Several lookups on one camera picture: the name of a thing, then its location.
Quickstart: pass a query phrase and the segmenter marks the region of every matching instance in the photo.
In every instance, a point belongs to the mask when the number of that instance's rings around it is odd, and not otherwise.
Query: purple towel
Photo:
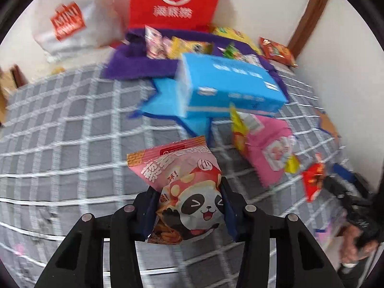
[[[226,48],[231,42],[244,55],[256,54],[252,48],[243,42],[228,39],[225,37],[215,36],[205,32],[197,32],[191,30],[173,30],[159,29],[159,32],[168,38],[173,36],[190,41],[213,42],[213,55],[222,56],[222,52],[218,48]],[[108,65],[102,71],[103,78],[117,80],[132,80],[137,78],[162,78],[174,77],[177,62],[175,59],[150,59],[146,56],[145,29],[133,29],[126,35],[129,45],[120,45]],[[287,87],[281,77],[277,74],[275,67],[270,64],[264,57],[258,55],[260,63],[266,69],[270,76],[276,81],[283,91],[285,97],[289,100]]]

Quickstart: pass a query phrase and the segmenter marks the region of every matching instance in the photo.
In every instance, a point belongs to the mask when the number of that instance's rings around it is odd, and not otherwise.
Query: snack bag
[[[266,58],[288,66],[297,67],[291,51],[284,45],[260,37],[260,47],[264,51]]]
[[[283,120],[237,112],[231,106],[234,145],[252,164],[264,187],[277,183],[284,172],[296,173],[295,138]]]
[[[170,54],[170,50],[172,48],[172,40],[168,37],[164,37],[163,38],[163,47],[164,47],[164,52],[166,54],[167,57],[169,57],[169,54]]]
[[[244,55],[235,48],[235,44],[231,42],[224,50],[223,56],[229,59],[241,60],[243,62],[247,62]]]
[[[156,29],[145,26],[145,42],[147,43],[147,57],[165,59],[163,36]]]
[[[321,162],[319,153],[315,154],[316,163],[313,163],[307,170],[303,171],[303,183],[307,201],[312,202],[319,195],[323,188],[323,179],[325,178],[324,163]]]
[[[212,43],[200,41],[186,41],[177,37],[172,37],[172,46],[168,53],[170,59],[180,59],[183,53],[211,54]]]
[[[161,191],[149,243],[165,245],[207,236],[223,221],[221,171],[204,136],[127,155],[138,176]]]
[[[255,43],[252,41],[252,39],[249,36],[235,29],[228,28],[228,27],[215,27],[212,31],[212,34],[216,36],[221,36],[221,37],[229,38],[232,40],[244,42],[248,44],[252,48],[252,50],[254,50],[257,54],[262,55],[262,52],[260,51],[260,49],[255,45]]]

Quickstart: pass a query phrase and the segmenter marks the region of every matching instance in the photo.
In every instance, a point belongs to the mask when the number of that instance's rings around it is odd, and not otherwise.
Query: panda cartoon
[[[170,204],[162,220],[180,233],[183,240],[200,236],[217,228],[223,220],[224,205],[218,186],[221,172],[214,165],[196,167],[190,174],[172,182]]]

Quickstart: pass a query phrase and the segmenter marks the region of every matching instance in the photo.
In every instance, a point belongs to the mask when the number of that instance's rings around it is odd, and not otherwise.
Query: white plastic bag
[[[124,36],[112,0],[38,0],[32,34],[49,62],[109,45]]]

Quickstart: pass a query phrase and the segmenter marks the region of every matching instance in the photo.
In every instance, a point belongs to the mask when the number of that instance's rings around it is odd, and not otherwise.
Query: wooden door frame
[[[319,21],[328,0],[309,0],[304,15],[288,43],[294,57],[298,57]]]

